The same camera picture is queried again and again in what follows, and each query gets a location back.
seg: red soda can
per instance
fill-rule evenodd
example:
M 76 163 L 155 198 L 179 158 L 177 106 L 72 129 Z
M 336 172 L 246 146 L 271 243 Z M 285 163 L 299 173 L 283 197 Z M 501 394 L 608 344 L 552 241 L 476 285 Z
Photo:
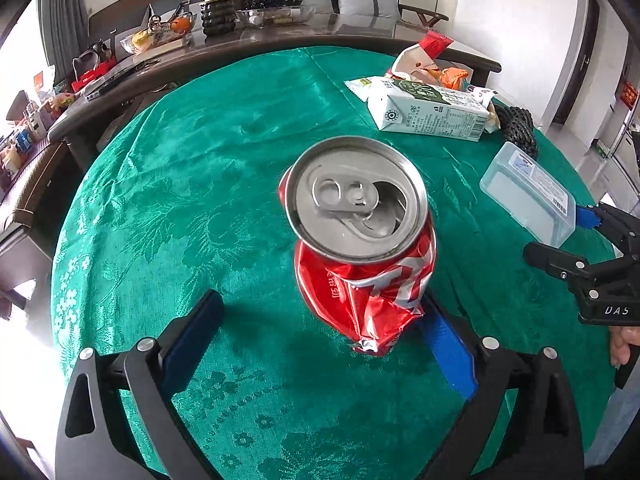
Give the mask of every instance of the red soda can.
M 305 303 L 384 355 L 423 314 L 436 238 L 424 182 L 401 153 L 367 137 L 334 137 L 306 150 L 278 195 L 300 239 L 296 280 Z

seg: green tablecloth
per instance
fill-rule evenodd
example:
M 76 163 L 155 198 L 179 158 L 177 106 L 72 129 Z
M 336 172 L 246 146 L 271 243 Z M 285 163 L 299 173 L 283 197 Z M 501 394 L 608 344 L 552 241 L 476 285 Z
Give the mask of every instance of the green tablecloth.
M 566 286 L 522 261 L 532 237 L 479 190 L 500 134 L 474 143 L 376 130 L 342 82 L 391 62 L 334 47 L 265 54 L 178 88 L 129 124 L 82 181 L 56 251 L 51 305 L 65 373 L 85 346 L 127 350 L 215 288 L 225 321 L 174 404 L 225 478 L 413 479 L 463 402 L 414 330 L 373 358 L 309 312 L 276 195 L 313 143 L 371 136 L 407 155 L 428 186 L 440 301 L 511 349 L 554 346 L 590 443 L 612 382 L 606 329 L 578 324 Z M 589 203 L 561 153 L 538 140 L 542 166 Z M 564 248 L 591 261 L 612 255 L 587 230 Z M 161 468 L 125 400 L 143 454 Z

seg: plant pot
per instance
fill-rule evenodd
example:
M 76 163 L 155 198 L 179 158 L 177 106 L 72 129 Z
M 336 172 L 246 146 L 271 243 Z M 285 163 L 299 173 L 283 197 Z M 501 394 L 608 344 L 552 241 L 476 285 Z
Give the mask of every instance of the plant pot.
M 200 10 L 202 28 L 207 36 L 225 34 L 236 28 L 234 0 L 204 0 Z

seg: clear plastic box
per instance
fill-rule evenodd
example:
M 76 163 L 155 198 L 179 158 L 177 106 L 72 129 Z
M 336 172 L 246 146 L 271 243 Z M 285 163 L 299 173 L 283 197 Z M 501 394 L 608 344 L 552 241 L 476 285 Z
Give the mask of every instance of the clear plastic box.
M 575 200 L 532 158 L 505 142 L 480 189 L 543 244 L 560 247 L 575 230 Z

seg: finger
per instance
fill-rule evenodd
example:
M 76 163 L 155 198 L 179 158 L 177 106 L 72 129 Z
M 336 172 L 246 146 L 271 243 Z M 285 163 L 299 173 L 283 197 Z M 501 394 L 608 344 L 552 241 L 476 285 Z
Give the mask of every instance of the finger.
M 631 358 L 631 348 L 629 348 L 629 345 L 627 344 L 621 346 L 620 348 L 614 348 L 611 351 L 611 360 L 612 362 L 616 362 L 614 366 L 626 365 L 629 362 L 630 358 Z
M 620 331 L 622 339 L 630 345 L 640 346 L 640 329 L 638 327 L 625 326 Z
M 620 332 L 614 332 L 613 334 L 611 334 L 610 339 L 615 348 L 622 348 L 623 346 L 627 345 L 627 342 L 624 340 Z
M 611 366 L 618 366 L 620 360 L 618 359 L 618 349 L 613 345 L 613 339 L 609 340 L 609 359 Z

